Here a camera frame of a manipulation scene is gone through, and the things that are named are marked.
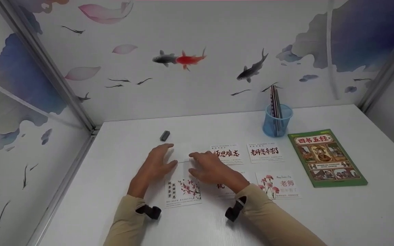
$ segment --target pink petal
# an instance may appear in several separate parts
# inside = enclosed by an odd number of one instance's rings
[[[112,53],[125,55],[125,54],[132,52],[136,48],[137,48],[136,45],[123,44],[123,45],[119,45],[119,46],[115,47],[114,50],[112,51]]]
[[[100,69],[101,67],[75,67],[68,72],[65,78],[76,81],[86,80],[96,75]]]
[[[133,1],[122,2],[119,9],[108,9],[97,4],[85,4],[78,7],[89,19],[101,24],[114,24],[124,19],[133,8]]]

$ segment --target green book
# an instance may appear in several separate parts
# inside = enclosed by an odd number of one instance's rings
[[[314,187],[367,185],[330,129],[288,134]]]

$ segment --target card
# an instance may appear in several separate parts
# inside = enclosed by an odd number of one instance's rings
[[[252,163],[284,161],[277,143],[249,143],[247,149]]]
[[[239,173],[241,173],[247,180],[249,180],[246,172]],[[215,194],[217,196],[217,199],[226,200],[235,198],[235,193],[224,184],[216,184],[214,185],[214,189],[216,189]]]
[[[197,181],[184,178],[166,181],[165,208],[201,203],[201,192]]]
[[[291,171],[275,171],[255,173],[258,186],[269,199],[293,199],[301,198],[299,188],[294,181]]]
[[[175,143],[174,147],[169,150],[167,155],[171,152],[168,161],[177,160],[181,162],[189,162],[189,154],[192,152],[190,143]]]
[[[239,151],[238,145],[212,145],[211,152],[218,156],[226,165],[244,164],[243,153]]]

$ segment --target eraser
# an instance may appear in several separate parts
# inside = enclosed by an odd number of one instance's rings
[[[163,133],[162,136],[161,136],[161,141],[162,141],[162,142],[167,141],[167,138],[168,138],[169,134],[170,134],[169,131],[164,131],[164,133]]]

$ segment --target beige sleeve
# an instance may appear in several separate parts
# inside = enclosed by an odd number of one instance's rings
[[[116,209],[114,222],[107,234],[103,246],[134,246],[139,245],[139,232],[144,224],[144,215],[135,212],[144,206],[141,198],[126,195]]]
[[[256,185],[236,194],[247,197],[242,213],[267,237],[272,246],[326,246],[319,237],[278,207]]]

